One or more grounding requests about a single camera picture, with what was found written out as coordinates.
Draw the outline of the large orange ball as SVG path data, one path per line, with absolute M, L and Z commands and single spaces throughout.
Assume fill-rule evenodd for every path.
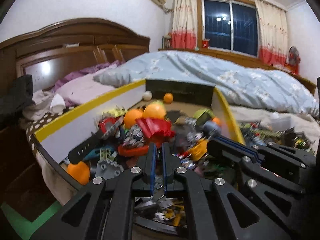
M 167 111 L 163 103 L 159 101 L 155 101 L 145 107 L 143 112 L 143 118 L 153 118 L 153 119 L 164 120 L 166 114 L 167 114 Z

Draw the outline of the red plastic toy piece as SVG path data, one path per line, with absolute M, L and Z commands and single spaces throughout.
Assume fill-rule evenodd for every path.
M 136 124 L 142 130 L 148 142 L 162 144 L 172 139 L 176 133 L 171 130 L 171 122 L 162 119 L 140 118 Z

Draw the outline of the purple pillow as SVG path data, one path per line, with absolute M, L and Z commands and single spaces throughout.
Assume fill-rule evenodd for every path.
M 87 103 L 114 90 L 113 86 L 102 85 L 94 81 L 93 77 L 102 74 L 105 70 L 117 68 L 121 64 L 123 62 L 116 60 L 71 72 L 56 81 L 51 92 L 62 96 L 67 107 Z

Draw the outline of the left cream red curtain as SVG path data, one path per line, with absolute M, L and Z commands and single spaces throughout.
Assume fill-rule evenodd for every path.
M 195 0 L 174 0 L 172 20 L 172 47 L 194 49 L 196 47 L 197 20 Z

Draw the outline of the brown wooden headboard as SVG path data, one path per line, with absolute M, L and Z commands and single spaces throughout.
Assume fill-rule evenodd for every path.
M 109 20 L 75 18 L 7 39 L 1 42 L 1 95 L 7 94 L 17 78 L 18 59 L 77 43 L 81 46 L 121 44 L 149 48 L 150 38 Z

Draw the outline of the yellow cardboard toy box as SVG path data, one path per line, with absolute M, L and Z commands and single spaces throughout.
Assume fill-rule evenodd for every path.
M 31 137 L 32 141 L 49 165 L 79 191 L 85 185 L 77 182 L 60 166 L 67 151 L 83 142 L 83 149 L 70 156 L 69 160 L 82 159 L 86 152 L 92 150 L 94 142 L 105 135 L 98 126 L 103 114 L 117 106 L 129 108 L 139 103 L 146 84 L 145 80 L 137 81 L 78 106 L 39 129 Z

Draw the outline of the cream red curtain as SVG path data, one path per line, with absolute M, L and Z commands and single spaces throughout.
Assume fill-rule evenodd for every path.
M 264 64 L 284 66 L 289 45 L 285 11 L 262 0 L 254 2 L 260 29 L 259 59 Z
M 194 49 L 196 47 L 197 20 L 195 0 L 174 0 L 172 20 L 172 47 Z

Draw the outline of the small orange ball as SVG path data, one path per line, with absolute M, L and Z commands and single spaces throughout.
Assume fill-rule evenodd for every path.
M 173 99 L 174 99 L 174 96 L 171 94 L 171 93 L 166 93 L 164 96 L 163 96 L 163 102 L 164 103 L 167 103 L 167 104 L 170 104 L 173 102 Z

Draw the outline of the light blue floral duvet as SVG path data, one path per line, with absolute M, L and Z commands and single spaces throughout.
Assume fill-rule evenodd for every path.
M 121 87 L 142 79 L 214 85 L 231 105 L 269 111 L 319 115 L 315 97 L 298 80 L 279 70 L 245 68 L 197 53 L 166 50 L 145 53 L 93 77 Z

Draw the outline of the white fluffy blanket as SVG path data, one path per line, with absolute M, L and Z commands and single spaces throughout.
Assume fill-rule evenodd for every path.
M 303 132 L 312 142 L 312 149 L 317 152 L 319 144 L 319 124 L 310 114 L 276 113 L 263 109 L 252 109 L 240 106 L 230 107 L 237 122 L 260 121 L 263 126 L 272 128 L 276 121 L 287 124 L 290 120 L 295 132 Z

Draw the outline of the right cream red curtain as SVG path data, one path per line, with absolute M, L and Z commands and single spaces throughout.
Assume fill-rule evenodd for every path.
M 289 45 L 285 11 L 262 0 L 254 2 L 260 29 L 259 59 L 264 64 L 284 66 Z

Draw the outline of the red standing fan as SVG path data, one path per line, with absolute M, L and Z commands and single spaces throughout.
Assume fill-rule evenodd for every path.
M 299 51 L 295 46 L 289 49 L 288 62 L 293 74 L 299 74 L 300 56 Z

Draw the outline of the small red box on sill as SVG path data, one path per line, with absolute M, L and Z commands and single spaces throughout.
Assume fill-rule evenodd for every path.
M 210 47 L 209 43 L 210 43 L 210 39 L 207 39 L 207 38 L 203 39 L 202 48 L 208 49 Z

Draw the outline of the dark window with frame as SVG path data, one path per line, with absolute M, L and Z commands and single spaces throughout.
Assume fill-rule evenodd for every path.
M 208 49 L 258 57 L 258 13 L 249 0 L 196 0 L 197 46 L 210 39 Z

